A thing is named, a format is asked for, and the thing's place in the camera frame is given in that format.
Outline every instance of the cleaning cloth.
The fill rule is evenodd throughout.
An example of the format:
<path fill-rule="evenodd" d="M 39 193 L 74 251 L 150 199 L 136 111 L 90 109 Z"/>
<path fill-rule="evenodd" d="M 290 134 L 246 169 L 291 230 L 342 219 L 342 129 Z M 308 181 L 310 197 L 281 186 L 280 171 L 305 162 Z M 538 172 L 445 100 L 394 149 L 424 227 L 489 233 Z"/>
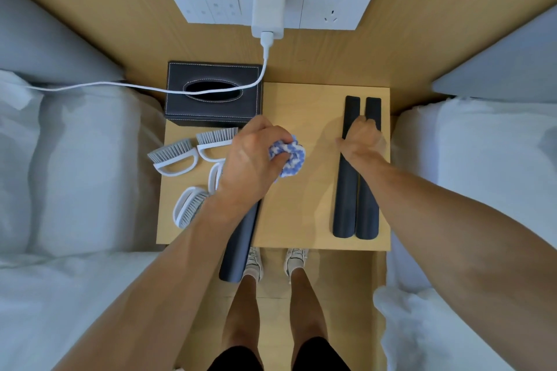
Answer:
<path fill-rule="evenodd" d="M 306 149 L 298 143 L 295 135 L 292 135 L 292 137 L 294 138 L 294 141 L 289 144 L 286 144 L 284 141 L 277 141 L 269 148 L 270 158 L 273 158 L 280 153 L 290 153 L 290 158 L 280 173 L 281 178 L 294 176 L 298 173 L 300 169 L 302 169 L 303 162 L 306 159 Z"/>

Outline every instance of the black leather tissue box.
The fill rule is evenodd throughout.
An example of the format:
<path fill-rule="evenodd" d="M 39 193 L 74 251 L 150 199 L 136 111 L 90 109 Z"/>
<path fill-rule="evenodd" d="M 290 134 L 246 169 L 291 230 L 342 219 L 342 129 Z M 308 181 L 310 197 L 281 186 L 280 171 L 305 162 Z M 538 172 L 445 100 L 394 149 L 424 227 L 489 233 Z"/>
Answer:
<path fill-rule="evenodd" d="M 167 89 L 199 92 L 244 86 L 257 80 L 262 65 L 168 63 Z M 245 90 L 196 95 L 167 94 L 164 115 L 180 126 L 243 127 L 263 106 L 263 82 Z"/>

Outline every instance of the light wood table surface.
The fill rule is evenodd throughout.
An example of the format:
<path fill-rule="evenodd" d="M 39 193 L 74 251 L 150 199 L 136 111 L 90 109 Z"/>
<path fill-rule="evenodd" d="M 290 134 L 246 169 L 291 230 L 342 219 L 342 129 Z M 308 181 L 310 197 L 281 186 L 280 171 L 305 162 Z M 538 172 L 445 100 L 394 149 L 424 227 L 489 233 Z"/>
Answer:
<path fill-rule="evenodd" d="M 360 97 L 364 113 L 366 97 L 381 98 L 381 131 L 390 152 L 390 90 L 363 86 L 320 86 L 310 84 L 265 83 L 263 114 L 273 124 L 296 135 L 306 149 L 306 161 L 296 176 L 278 179 L 263 199 L 253 245 L 262 248 L 313 248 L 332 250 L 388 251 L 390 228 L 383 215 L 379 235 L 371 241 L 355 236 L 334 237 L 331 232 L 339 153 L 335 138 L 341 136 L 344 99 Z M 213 128 L 180 127 L 167 121 L 165 144 Z M 213 156 L 224 156 L 220 149 Z M 162 177 L 157 243 L 168 244 L 181 232 L 172 220 L 176 200 L 189 186 L 207 187 L 213 164 L 202 159 L 190 172 Z"/>

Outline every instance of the hand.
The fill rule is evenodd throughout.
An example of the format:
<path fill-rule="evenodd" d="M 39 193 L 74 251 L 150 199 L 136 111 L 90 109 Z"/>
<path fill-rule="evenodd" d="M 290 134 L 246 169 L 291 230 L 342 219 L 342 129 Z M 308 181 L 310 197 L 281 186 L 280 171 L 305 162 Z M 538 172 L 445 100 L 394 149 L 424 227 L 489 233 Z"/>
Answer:
<path fill-rule="evenodd" d="M 247 213 L 282 171 L 289 153 L 269 160 L 269 147 L 278 140 L 291 143 L 293 138 L 286 129 L 273 126 L 261 115 L 249 121 L 232 140 L 215 195 L 235 212 Z"/>
<path fill-rule="evenodd" d="M 377 129 L 373 119 L 358 116 L 346 134 L 346 139 L 337 138 L 337 147 L 344 158 L 356 169 L 379 156 L 385 155 L 385 137 Z"/>

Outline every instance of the wooden floor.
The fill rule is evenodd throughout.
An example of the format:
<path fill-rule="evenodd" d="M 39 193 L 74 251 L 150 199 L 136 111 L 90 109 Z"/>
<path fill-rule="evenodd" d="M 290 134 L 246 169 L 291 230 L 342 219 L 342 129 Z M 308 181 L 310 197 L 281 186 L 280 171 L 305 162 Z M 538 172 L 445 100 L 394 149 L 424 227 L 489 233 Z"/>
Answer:
<path fill-rule="evenodd" d="M 282 270 L 283 249 L 261 249 L 265 277 L 257 287 L 261 316 L 259 348 L 266 371 L 290 369 L 290 285 Z M 310 251 L 306 272 L 325 313 L 331 345 L 352 369 L 380 370 L 383 322 L 372 306 L 372 291 L 384 276 L 384 253 Z M 206 370 L 220 353 L 220 335 L 236 284 L 213 276 L 177 364 Z"/>

